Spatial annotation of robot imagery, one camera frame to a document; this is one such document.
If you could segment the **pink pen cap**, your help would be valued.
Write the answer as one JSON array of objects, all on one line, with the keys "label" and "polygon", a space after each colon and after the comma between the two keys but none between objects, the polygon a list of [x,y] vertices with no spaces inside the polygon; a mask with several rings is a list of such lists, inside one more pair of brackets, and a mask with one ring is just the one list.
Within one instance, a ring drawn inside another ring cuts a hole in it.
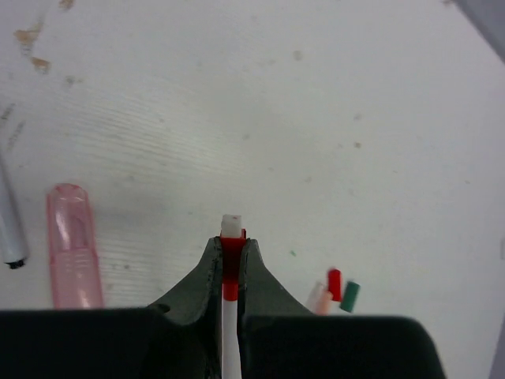
[{"label": "pink pen cap", "polygon": [[327,316],[331,311],[332,299],[332,293],[321,282],[316,282],[305,306],[315,315]]}]

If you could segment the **pink highlighter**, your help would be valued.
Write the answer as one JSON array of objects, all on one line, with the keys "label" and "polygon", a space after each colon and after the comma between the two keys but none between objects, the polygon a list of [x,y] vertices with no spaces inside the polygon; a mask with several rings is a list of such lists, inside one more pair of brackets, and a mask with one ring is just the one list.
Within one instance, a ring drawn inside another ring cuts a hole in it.
[{"label": "pink highlighter", "polygon": [[54,307],[104,307],[92,207],[81,186],[60,183],[48,192],[47,240]]}]

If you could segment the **black capped marker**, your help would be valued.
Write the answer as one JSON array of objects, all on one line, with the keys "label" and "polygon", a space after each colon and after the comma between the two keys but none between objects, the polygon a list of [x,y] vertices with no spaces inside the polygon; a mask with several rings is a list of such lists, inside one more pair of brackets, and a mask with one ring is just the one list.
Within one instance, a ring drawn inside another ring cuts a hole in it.
[{"label": "black capped marker", "polygon": [[1,254],[10,269],[22,268],[28,244],[4,159],[1,159]]}]

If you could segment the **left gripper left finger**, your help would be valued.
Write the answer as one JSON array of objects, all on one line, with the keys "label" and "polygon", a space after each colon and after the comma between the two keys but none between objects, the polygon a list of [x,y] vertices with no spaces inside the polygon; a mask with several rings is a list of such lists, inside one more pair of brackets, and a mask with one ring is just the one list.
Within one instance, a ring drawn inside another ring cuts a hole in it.
[{"label": "left gripper left finger", "polygon": [[147,378],[222,376],[222,279],[222,247],[214,237],[196,267],[148,306],[156,318]]}]

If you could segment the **green pen cap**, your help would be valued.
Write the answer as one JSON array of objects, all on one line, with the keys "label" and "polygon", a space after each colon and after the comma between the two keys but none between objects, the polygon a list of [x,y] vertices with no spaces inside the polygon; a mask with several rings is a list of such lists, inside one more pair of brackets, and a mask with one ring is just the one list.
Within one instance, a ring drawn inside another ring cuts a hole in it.
[{"label": "green pen cap", "polygon": [[359,295],[361,286],[355,281],[348,280],[346,282],[345,290],[342,295],[342,301],[340,302],[340,309],[352,313],[357,301],[357,296]]}]

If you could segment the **red pen cap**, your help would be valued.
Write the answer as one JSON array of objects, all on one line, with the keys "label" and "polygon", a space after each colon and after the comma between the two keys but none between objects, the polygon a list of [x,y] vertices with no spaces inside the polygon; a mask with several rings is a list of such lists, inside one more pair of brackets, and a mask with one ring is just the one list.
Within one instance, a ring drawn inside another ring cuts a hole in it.
[{"label": "red pen cap", "polygon": [[331,268],[327,272],[327,291],[331,294],[332,301],[342,301],[342,273],[337,268]]}]

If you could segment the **red capped marker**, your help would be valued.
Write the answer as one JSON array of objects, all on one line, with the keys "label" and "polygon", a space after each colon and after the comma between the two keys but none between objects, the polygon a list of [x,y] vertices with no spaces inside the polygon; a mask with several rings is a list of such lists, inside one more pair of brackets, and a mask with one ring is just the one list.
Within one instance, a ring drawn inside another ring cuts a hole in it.
[{"label": "red capped marker", "polygon": [[246,232],[241,216],[226,214],[219,236],[223,253],[222,378],[241,378],[238,344],[238,274]]}]

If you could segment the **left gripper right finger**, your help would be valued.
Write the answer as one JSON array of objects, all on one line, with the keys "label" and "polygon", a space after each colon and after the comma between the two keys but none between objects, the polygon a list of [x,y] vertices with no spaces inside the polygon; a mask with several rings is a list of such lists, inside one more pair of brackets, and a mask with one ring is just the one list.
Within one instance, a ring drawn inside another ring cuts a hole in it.
[{"label": "left gripper right finger", "polygon": [[238,342],[243,378],[302,378],[302,344],[315,317],[267,269],[249,239],[238,274]]}]

